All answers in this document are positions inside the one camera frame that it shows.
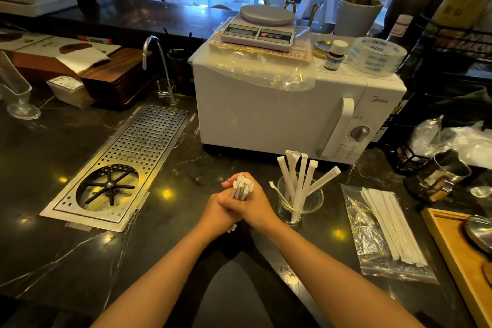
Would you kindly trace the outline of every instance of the white microwave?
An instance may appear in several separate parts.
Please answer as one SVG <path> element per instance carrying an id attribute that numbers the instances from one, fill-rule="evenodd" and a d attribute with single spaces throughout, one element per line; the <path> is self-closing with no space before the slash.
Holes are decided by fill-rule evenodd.
<path id="1" fill-rule="evenodd" d="M 314 88 L 284 91 L 232 77 L 225 60 L 208 42 L 190 58 L 204 144 L 352 164 L 406 92 L 394 74 L 370 78 L 346 64 L 329 71 L 318 58 Z M 261 65 L 246 57 L 235 64 L 245 72 Z"/>

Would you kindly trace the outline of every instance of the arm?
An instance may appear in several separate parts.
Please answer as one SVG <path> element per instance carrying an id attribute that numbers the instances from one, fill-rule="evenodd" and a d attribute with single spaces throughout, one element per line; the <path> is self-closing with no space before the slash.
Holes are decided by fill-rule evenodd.
<path id="1" fill-rule="evenodd" d="M 162 328 L 201 252 L 241 220 L 218 204 L 221 194 L 210 197 L 195 228 L 104 311 L 92 328 Z"/>
<path id="2" fill-rule="evenodd" d="M 280 250 L 308 292 L 337 328 L 423 328 L 402 306 L 352 269 L 319 250 L 282 222 L 261 186 L 254 183 L 246 201 L 221 196 L 219 204 L 234 210 Z M 236 176 L 222 185 L 230 186 Z"/>

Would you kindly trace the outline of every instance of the microwave dial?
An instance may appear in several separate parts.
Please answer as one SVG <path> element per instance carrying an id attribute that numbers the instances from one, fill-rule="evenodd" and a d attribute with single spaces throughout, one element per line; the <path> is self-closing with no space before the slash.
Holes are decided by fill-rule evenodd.
<path id="1" fill-rule="evenodd" d="M 369 135 L 369 131 L 369 128 L 366 126 L 358 126 L 350 132 L 350 137 L 357 143 L 360 143 L 367 135 Z"/>

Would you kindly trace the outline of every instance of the chrome faucet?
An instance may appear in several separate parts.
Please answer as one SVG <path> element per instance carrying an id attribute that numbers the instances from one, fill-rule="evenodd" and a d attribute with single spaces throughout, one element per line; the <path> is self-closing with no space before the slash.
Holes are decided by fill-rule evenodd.
<path id="1" fill-rule="evenodd" d="M 150 37 L 145 39 L 144 49 L 142 50 L 142 68 L 144 70 L 147 70 L 147 49 L 149 48 L 149 44 L 152 40 L 155 40 L 157 43 L 157 46 L 159 47 L 160 57 L 162 58 L 162 63 L 164 64 L 164 71 L 166 72 L 166 78 L 167 78 L 167 92 L 161 91 L 160 82 L 158 80 L 156 81 L 157 82 L 157 88 L 158 88 L 157 95 L 160 98 L 169 97 L 169 105 L 176 105 L 178 103 L 178 100 L 176 99 L 176 96 L 174 95 L 173 86 L 171 86 L 171 81 L 169 80 L 169 74 L 167 72 L 166 59 L 164 58 L 164 53 L 162 51 L 162 47 L 160 45 L 159 39 L 157 39 L 157 37 L 155 37 L 154 35 L 151 35 Z"/>

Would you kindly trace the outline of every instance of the metal jug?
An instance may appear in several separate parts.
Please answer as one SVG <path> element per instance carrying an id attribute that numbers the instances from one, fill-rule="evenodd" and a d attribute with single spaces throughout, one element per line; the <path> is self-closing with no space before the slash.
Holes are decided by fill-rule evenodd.
<path id="1" fill-rule="evenodd" d="M 416 172 L 428 201 L 436 202 L 450 194 L 456 183 L 471 175 L 470 167 L 459 159 L 458 152 L 448 149 L 434 157 Z"/>

